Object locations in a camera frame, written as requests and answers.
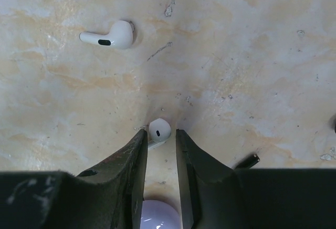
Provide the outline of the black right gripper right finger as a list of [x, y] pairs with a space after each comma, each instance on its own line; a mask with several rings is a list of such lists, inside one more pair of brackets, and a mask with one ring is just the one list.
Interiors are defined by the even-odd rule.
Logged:
[[184, 228], [335, 228], [335, 169], [233, 170], [176, 131]]

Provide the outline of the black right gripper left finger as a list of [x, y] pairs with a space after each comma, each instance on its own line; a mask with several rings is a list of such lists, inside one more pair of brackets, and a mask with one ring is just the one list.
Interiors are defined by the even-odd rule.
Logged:
[[1, 173], [1, 228], [139, 228], [148, 135], [100, 163], [64, 171]]

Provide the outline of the purple earbud charging case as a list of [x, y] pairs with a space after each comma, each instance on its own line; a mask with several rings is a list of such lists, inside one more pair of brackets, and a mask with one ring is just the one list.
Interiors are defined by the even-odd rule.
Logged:
[[142, 203], [140, 229], [181, 228], [178, 212], [165, 202], [145, 200]]

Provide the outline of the white earbud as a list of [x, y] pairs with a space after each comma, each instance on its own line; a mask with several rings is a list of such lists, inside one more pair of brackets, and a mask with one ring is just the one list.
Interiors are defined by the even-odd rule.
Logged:
[[111, 26], [110, 32], [106, 35], [82, 32], [79, 34], [79, 39], [93, 45], [128, 49], [133, 43], [133, 28], [131, 23], [119, 20]]
[[168, 140], [171, 136], [171, 126], [162, 118], [155, 119], [149, 124], [149, 135], [148, 149], [152, 150]]

